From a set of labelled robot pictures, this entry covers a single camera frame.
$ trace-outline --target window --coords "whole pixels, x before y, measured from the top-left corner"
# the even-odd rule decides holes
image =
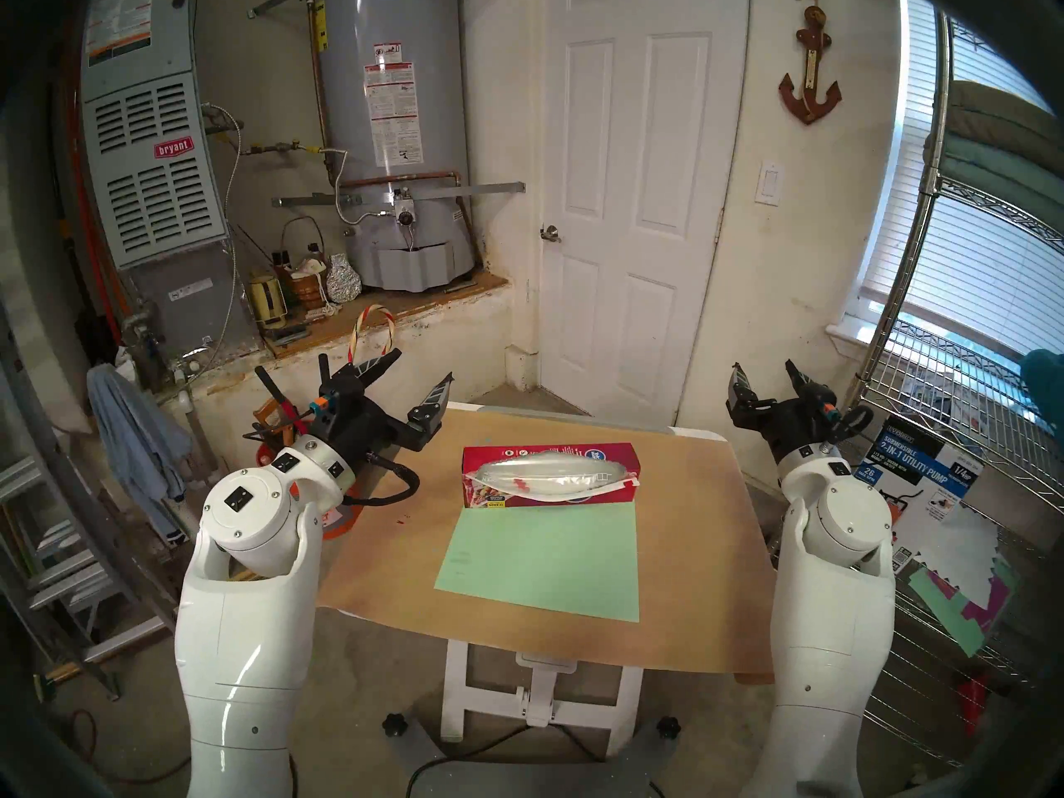
[[[934,9],[925,0],[901,0],[901,10],[908,44],[897,166],[884,187],[858,301],[849,310],[871,321],[894,284],[913,222],[934,101]],[[993,85],[1049,110],[1018,71],[967,33],[954,37],[953,78]],[[911,321],[921,318],[941,333],[960,335],[965,345],[1013,360],[1035,348],[1064,351],[1064,256],[985,212],[940,198],[904,311]]]

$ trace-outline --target table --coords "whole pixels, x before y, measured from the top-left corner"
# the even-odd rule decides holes
[[[639,622],[518,606],[433,588],[462,510],[465,446],[631,443]],[[611,731],[608,755],[631,738],[644,669],[771,674],[775,571],[731,446],[711,432],[647,430],[593,418],[452,403],[436,437],[399,462],[421,478],[414,497],[366,509],[344,537],[318,605],[448,639],[444,741],[461,741],[468,710]],[[401,489],[388,476],[377,489]],[[512,650],[531,689],[466,685],[469,644]],[[622,667],[613,706],[553,699],[554,679],[586,661]]]

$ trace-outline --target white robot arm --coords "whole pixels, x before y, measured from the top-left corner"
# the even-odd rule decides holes
[[[417,476],[385,455],[423,447],[447,405],[450,376],[405,423],[366,398],[398,356],[396,349],[331,377],[322,363],[323,399],[309,433],[269,466],[229,475],[206,498],[173,642],[192,734],[189,798],[292,796],[288,728],[311,662],[321,514],[352,502],[352,485],[353,504],[412,495]],[[408,488],[370,498],[384,470]],[[263,579],[230,581],[230,556]]]
[[[787,361],[798,398],[761,401],[736,364],[728,409],[772,448],[783,517],[772,600],[776,706],[744,798],[860,798],[857,745],[865,704],[894,637],[891,512],[835,444],[870,410],[843,418],[834,395]]]

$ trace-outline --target concrete floor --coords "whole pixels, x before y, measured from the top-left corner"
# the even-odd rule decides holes
[[[502,387],[479,402],[573,412],[545,392],[522,395]],[[758,501],[764,522],[778,520],[780,501],[765,495]],[[338,542],[327,546],[335,549]],[[329,555],[323,555],[328,561]],[[347,617],[332,610],[317,613],[314,655],[293,725],[292,751],[299,767],[302,798],[321,796],[401,796],[406,776],[385,745],[381,720],[389,712],[415,714],[434,737],[443,700],[446,642]],[[530,684],[530,670],[518,667],[512,653],[475,648],[470,682],[509,687]],[[62,684],[50,709],[57,716],[89,710],[99,726],[97,765],[126,778],[163,771],[188,753],[188,724],[177,669],[173,642],[166,637],[106,664],[118,675],[123,697],[110,702],[89,679]],[[620,670],[581,664],[571,676],[560,676],[563,698],[609,702],[616,694]],[[639,721],[674,715],[683,727],[680,745],[667,769],[656,779],[669,798],[734,796],[758,761],[772,706],[771,686],[743,686],[731,676],[648,670],[644,677]],[[466,737],[456,750],[484,744],[515,727],[485,715],[466,718]],[[597,754],[605,750],[605,733],[578,731]],[[491,760],[579,761],[581,753],[554,729],[533,729],[493,752]],[[864,725],[859,767],[869,798],[899,791],[922,762],[934,762],[876,726]],[[152,786],[116,787],[117,795],[184,796],[188,769]]]

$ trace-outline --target black knob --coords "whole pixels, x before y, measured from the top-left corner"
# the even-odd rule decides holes
[[[408,726],[406,718],[398,712],[389,712],[388,716],[381,722],[381,727],[384,728],[384,734],[388,737],[399,737],[399,735],[406,731]]]
[[[671,717],[662,718],[658,721],[658,734],[668,741],[676,741],[680,735],[680,721]]]

